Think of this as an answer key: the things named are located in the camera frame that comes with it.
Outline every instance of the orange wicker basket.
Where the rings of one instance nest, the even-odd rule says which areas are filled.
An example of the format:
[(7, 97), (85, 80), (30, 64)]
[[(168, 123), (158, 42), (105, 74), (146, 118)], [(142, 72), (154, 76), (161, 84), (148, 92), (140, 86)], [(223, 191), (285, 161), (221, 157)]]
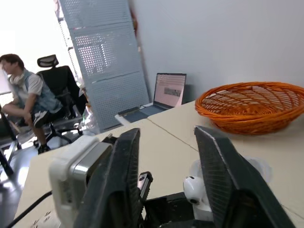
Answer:
[(304, 88), (279, 82), (223, 85), (205, 92), (195, 109), (225, 132), (266, 134), (304, 112)]

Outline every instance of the gray t-shirt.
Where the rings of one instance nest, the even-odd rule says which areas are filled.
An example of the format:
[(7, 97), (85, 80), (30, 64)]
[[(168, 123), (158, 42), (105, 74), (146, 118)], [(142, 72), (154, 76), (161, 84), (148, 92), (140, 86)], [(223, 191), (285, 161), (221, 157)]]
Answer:
[[(38, 75), (31, 74), (28, 79), (28, 90), (26, 89), (24, 83), (20, 86), (21, 90), (19, 90), (19, 96), (22, 99), (23, 103), (26, 102), (29, 94), (36, 94), (40, 96), (43, 86), (43, 80)], [(15, 94), (15, 92), (13, 92), (13, 98), (18, 99), (18, 96)]]

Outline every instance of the chair headrest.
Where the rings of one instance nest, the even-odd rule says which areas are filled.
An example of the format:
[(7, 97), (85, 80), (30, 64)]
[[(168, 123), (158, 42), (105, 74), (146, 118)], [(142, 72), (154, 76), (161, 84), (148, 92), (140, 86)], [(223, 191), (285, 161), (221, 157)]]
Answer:
[(37, 59), (37, 64), (39, 67), (55, 67), (59, 62), (56, 55), (51, 55)]

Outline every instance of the white wall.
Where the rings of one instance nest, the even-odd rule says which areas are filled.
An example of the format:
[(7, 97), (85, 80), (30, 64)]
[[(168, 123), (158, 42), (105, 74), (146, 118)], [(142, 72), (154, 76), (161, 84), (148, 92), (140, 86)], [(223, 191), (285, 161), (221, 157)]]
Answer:
[(19, 55), (29, 71), (42, 70), (37, 59), (56, 54), (73, 70), (53, 0), (0, 0), (0, 55)]
[(304, 86), (303, 0), (130, 0), (152, 97), (157, 72), (187, 73), (193, 100), (245, 81)]

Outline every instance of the laptop screen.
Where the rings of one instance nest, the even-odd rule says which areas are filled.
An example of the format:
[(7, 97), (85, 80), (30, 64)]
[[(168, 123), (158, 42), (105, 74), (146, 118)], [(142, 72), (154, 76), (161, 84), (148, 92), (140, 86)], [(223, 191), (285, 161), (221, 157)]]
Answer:
[(186, 74), (158, 73), (153, 103), (164, 107), (181, 106)]

